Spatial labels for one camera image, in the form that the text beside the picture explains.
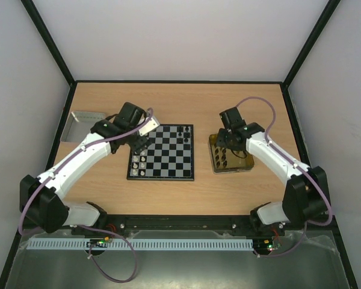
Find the robotic arm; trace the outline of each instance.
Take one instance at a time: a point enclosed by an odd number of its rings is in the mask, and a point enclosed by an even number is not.
[[[48,233],[66,225],[93,226],[101,208],[93,203],[66,202],[64,198],[90,167],[109,154],[116,153],[120,145],[127,143],[138,153],[150,145],[144,135],[156,129],[159,123],[153,116],[141,120],[142,116],[146,116],[144,110],[125,103],[118,115],[97,122],[78,147],[54,167],[36,178],[29,175],[24,177],[20,182],[20,211],[41,184],[47,182],[28,208],[25,214],[27,218]],[[128,133],[143,122],[145,124],[136,133]]]
[[[286,187],[282,202],[267,203],[251,211],[250,221],[256,232],[269,230],[270,225],[279,222],[303,226],[327,211],[325,200],[305,176],[308,174],[329,200],[327,178],[322,168],[311,168],[292,157],[265,135],[265,130],[257,123],[247,125],[237,107],[220,113],[220,117],[224,129],[218,132],[217,146],[256,156]]]

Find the white panel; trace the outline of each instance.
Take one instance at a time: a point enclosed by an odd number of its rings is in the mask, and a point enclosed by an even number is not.
[[[36,0],[75,79],[282,81],[327,0]]]
[[[292,84],[314,165],[330,197],[361,288],[361,1],[341,1]]]
[[[46,165],[68,85],[20,1],[0,1],[0,274],[18,223],[19,183]]]

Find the black and white checkered board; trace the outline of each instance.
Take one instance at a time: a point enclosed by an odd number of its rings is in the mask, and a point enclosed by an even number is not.
[[[193,125],[161,125],[149,137],[140,155],[130,151],[127,179],[194,180]]]

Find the wooden tabletop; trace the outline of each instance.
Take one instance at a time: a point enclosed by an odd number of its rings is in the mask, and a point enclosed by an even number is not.
[[[277,84],[128,84],[79,83],[71,111],[118,113],[128,101],[152,107],[161,123],[194,125],[195,181],[128,181],[129,147],[122,146],[95,164],[70,190],[66,200],[91,201],[109,214],[237,215],[282,200],[284,188],[276,175],[255,158],[250,172],[215,175],[212,172],[208,137],[222,127],[219,113],[248,96],[269,100],[277,112],[270,136],[299,159],[294,136]],[[264,128],[270,108],[248,101],[239,108],[247,123]],[[60,143],[56,163],[75,143]]]

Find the purple cable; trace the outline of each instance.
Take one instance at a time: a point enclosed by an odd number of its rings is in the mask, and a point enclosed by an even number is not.
[[[279,254],[275,254],[275,255],[260,255],[257,253],[257,251],[253,250],[253,252],[257,255],[257,256],[260,256],[260,257],[263,257],[263,258],[274,258],[274,257],[281,257],[281,256],[285,256],[287,255],[288,253],[291,253],[293,252],[294,250],[296,250],[296,248],[302,243],[303,241],[303,238],[305,237],[306,235],[306,229],[307,229],[307,222],[305,222],[304,226],[303,226],[303,232],[302,232],[302,235],[301,235],[301,238],[298,240],[298,242],[296,242],[296,244],[294,246],[292,246],[289,250],[287,251],[284,251],[282,253],[279,253]]]
[[[108,275],[107,273],[105,273],[101,267],[98,265],[98,263],[96,262],[96,260],[94,259],[93,255],[91,254],[91,251],[92,251],[92,248],[94,245],[92,245],[90,247],[90,250],[88,251],[88,256],[89,258],[94,262],[96,268],[99,270],[99,272],[107,278],[107,280],[110,280],[112,282],[115,282],[115,283],[127,283],[127,282],[130,282],[131,280],[133,280],[133,278],[135,277],[135,274],[138,270],[138,256],[137,256],[137,253],[136,251],[134,250],[134,248],[132,247],[131,243],[127,241],[127,239],[125,239],[125,237],[122,237],[121,235],[118,235],[114,232],[111,232],[111,231],[106,231],[106,230],[101,230],[101,229],[94,229],[94,228],[91,228],[91,227],[87,227],[87,226],[83,226],[83,225],[79,225],[79,227],[82,227],[86,230],[89,230],[89,231],[94,231],[94,232],[101,232],[101,233],[106,233],[106,234],[109,234],[109,235],[112,235],[114,237],[117,237],[119,239],[122,239],[124,242],[126,242],[126,244],[130,247],[132,253],[134,254],[134,260],[135,260],[135,266],[134,266],[134,271],[132,272],[131,276],[128,277],[126,280],[118,280],[118,279],[114,279],[112,278],[110,275]]]
[[[271,108],[271,111],[273,112],[273,119],[271,121],[271,123],[269,124],[269,126],[267,127],[267,129],[265,130],[265,140],[266,142],[268,143],[268,145],[274,149],[274,151],[276,151],[281,157],[283,157],[289,164],[292,164],[294,165],[294,161],[292,159],[290,159],[287,155],[285,155],[280,149],[278,149],[275,145],[273,145],[272,143],[269,143],[270,142],[270,139],[269,139],[269,132],[270,132],[270,129],[271,127],[274,125],[274,123],[276,122],[276,110],[274,109],[273,105],[267,101],[266,99],[264,98],[260,98],[258,96],[250,96],[248,98],[245,98],[243,100],[241,100],[235,107],[239,107],[243,102],[245,101],[248,101],[250,99],[257,99],[257,100],[260,100],[260,101],[263,101],[265,102],[270,108]],[[311,221],[311,220],[308,220],[309,223],[311,224],[314,224],[314,225],[317,225],[317,226],[327,226],[329,225],[331,222],[332,222],[332,218],[333,218],[333,210],[332,210],[332,207],[330,206],[330,203],[329,201],[327,200],[324,192],[321,190],[321,188],[319,187],[319,185],[314,181],[314,179],[305,171],[303,170],[300,166],[297,166],[297,169],[312,183],[312,185],[315,187],[315,189],[317,190],[317,192],[319,193],[319,195],[321,196],[321,198],[324,200],[324,203],[326,205],[326,208],[327,208],[327,211],[329,212],[328,214],[328,219],[326,220],[326,222],[324,223],[320,223],[320,222],[315,222],[315,221]]]
[[[152,118],[153,116],[153,109],[152,108],[149,108],[148,110],[148,117],[146,118],[146,120],[141,124],[141,125],[138,125],[136,128],[124,133],[124,134],[120,134],[120,135],[117,135],[115,137],[110,137],[110,138],[105,138],[103,140],[96,140],[96,141],[93,141],[91,143],[88,143],[85,145],[85,148],[88,149],[89,147],[93,146],[93,145],[97,145],[98,143],[104,143],[104,142],[108,142],[108,141],[113,141],[113,140],[119,140],[123,137],[127,137],[135,132],[137,132],[139,129],[141,129],[142,127],[144,127]],[[66,166],[70,161],[72,161],[78,154],[80,154],[82,152],[82,150],[78,150],[76,151],[75,153],[73,153],[70,157],[68,157],[64,162],[61,163],[61,165],[59,167],[56,168],[55,172],[53,173],[54,175],[57,175],[60,170]],[[24,219],[25,219],[25,215],[26,215],[26,212],[28,211],[29,207],[31,206],[32,204],[32,201],[36,198],[37,194],[40,193],[40,191],[42,190],[42,188],[51,180],[52,178],[51,177],[48,177],[45,179],[44,182],[42,182],[40,184],[40,186],[37,187],[37,189],[35,190],[35,192],[31,195],[31,197],[29,198],[28,202],[25,204],[24,206],[24,209],[22,211],[22,214],[20,215],[20,220],[19,220],[19,226],[18,226],[18,229],[19,229],[19,233],[21,236],[25,236],[25,235],[29,235],[29,234],[32,234],[32,233],[35,233],[37,230],[40,229],[40,227],[36,227],[34,229],[32,229],[31,231],[24,233],[23,231],[23,222],[24,222]]]

